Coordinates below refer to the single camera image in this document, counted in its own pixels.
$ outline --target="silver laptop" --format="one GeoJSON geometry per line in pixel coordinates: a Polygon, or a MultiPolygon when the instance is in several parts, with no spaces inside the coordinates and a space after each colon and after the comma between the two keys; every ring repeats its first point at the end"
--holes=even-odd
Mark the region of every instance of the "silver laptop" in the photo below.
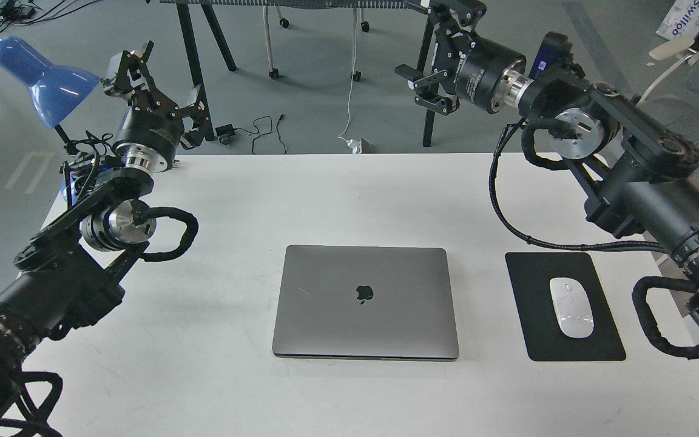
{"type": "Polygon", "coordinates": [[[272,351],[280,357],[457,359],[447,253],[288,246],[272,351]]]}

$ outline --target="chair leg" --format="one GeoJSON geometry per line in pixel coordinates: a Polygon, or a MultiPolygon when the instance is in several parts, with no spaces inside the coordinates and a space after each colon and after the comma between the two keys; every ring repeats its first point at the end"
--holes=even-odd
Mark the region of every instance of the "chair leg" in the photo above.
{"type": "Polygon", "coordinates": [[[279,19],[280,19],[280,26],[281,26],[283,29],[287,29],[288,26],[291,25],[291,22],[289,22],[287,18],[284,18],[284,17],[282,16],[282,11],[280,11],[280,7],[279,7],[279,6],[274,6],[274,8],[277,9],[277,17],[279,17],[279,19]]]}
{"type": "Polygon", "coordinates": [[[352,80],[354,82],[360,82],[360,72],[355,68],[357,60],[357,7],[352,7],[352,29],[353,29],[353,41],[352,41],[352,80]]]}
{"type": "Polygon", "coordinates": [[[266,57],[269,61],[269,77],[279,78],[280,71],[274,67],[274,56],[271,55],[271,33],[269,32],[269,5],[263,6],[263,33],[266,37],[266,57]]]}
{"type": "Polygon", "coordinates": [[[371,30],[371,25],[369,25],[366,19],[363,17],[363,8],[360,8],[360,30],[363,30],[365,33],[368,33],[368,31],[371,30]]]}

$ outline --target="white table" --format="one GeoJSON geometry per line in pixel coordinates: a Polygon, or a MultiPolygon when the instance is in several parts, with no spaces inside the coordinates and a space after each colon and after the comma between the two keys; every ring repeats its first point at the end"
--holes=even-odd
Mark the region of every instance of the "white table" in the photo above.
{"type": "MultiPolygon", "coordinates": [[[[652,348],[630,301],[639,277],[658,274],[649,254],[592,254],[624,362],[527,357],[503,255],[538,249],[494,216],[489,155],[181,160],[144,200],[197,216],[191,250],[138,263],[122,305],[25,362],[64,377],[50,423],[65,435],[699,435],[699,360],[652,348]],[[459,359],[275,357],[289,244],[444,247],[459,359]]],[[[569,174],[519,154],[501,160],[499,198],[511,222],[544,240],[611,238],[584,220],[569,174]]],[[[171,249],[181,231],[160,220],[150,251],[171,249]]],[[[650,302],[663,334],[690,344],[669,294],[650,302]]]]}

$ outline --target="power adapter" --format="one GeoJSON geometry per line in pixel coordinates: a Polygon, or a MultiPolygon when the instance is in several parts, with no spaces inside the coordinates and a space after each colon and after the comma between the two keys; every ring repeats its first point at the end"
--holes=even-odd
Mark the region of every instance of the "power adapter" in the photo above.
{"type": "Polygon", "coordinates": [[[360,155],[366,153],[376,153],[377,149],[373,144],[366,141],[363,137],[360,137],[360,141],[356,139],[347,140],[347,147],[352,149],[353,155],[360,155]]]}
{"type": "Polygon", "coordinates": [[[0,17],[5,21],[22,21],[30,19],[36,13],[33,6],[16,5],[16,0],[0,1],[0,17]]]}
{"type": "Polygon", "coordinates": [[[217,140],[222,144],[225,144],[225,146],[228,146],[231,143],[231,137],[235,135],[234,127],[230,124],[216,127],[214,133],[217,135],[217,140]]]}

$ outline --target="gray floor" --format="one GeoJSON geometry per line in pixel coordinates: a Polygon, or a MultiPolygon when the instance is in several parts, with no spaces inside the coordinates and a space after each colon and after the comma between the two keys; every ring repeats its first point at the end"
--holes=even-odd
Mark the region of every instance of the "gray floor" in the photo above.
{"type": "MultiPolygon", "coordinates": [[[[37,0],[42,8],[55,1],[37,0]]],[[[512,47],[531,61],[549,30],[569,35],[575,58],[591,80],[613,83],[621,91],[642,92],[672,62],[650,64],[646,53],[661,44],[655,36],[670,0],[564,2],[487,0],[488,14],[478,33],[512,47]]],[[[289,153],[349,153],[337,136],[347,122],[352,55],[352,11],[283,9],[291,25],[278,27],[271,12],[275,66],[283,78],[267,75],[262,8],[217,7],[238,71],[228,72],[203,14],[192,7],[206,91],[214,124],[252,128],[252,121],[285,114],[281,138],[289,153]]],[[[398,64],[415,64],[424,16],[408,10],[367,10],[371,33],[358,33],[357,67],[347,138],[363,137],[381,153],[490,152],[500,129],[518,118],[510,108],[495,116],[464,103],[457,113],[436,119],[433,147],[421,146],[424,110],[413,103],[406,83],[393,73],[398,64]]],[[[109,58],[155,42],[149,61],[158,88],[178,103],[191,88],[175,7],[142,0],[107,0],[53,22],[11,27],[2,36],[21,36],[57,64],[105,75],[109,58]]],[[[122,100],[97,89],[62,123],[72,138],[84,130],[115,132],[125,110],[122,100]]],[[[251,138],[240,132],[230,146],[202,145],[196,153],[250,153],[251,138]]],[[[511,150],[519,150],[513,141],[511,150]]],[[[279,153],[277,136],[256,141],[256,152],[279,153]]],[[[28,93],[0,69],[0,290],[16,274],[14,254],[41,226],[58,190],[64,160],[55,133],[46,130],[28,93]],[[16,168],[31,153],[22,174],[16,168]],[[41,175],[42,164],[47,172],[41,175]]]]}

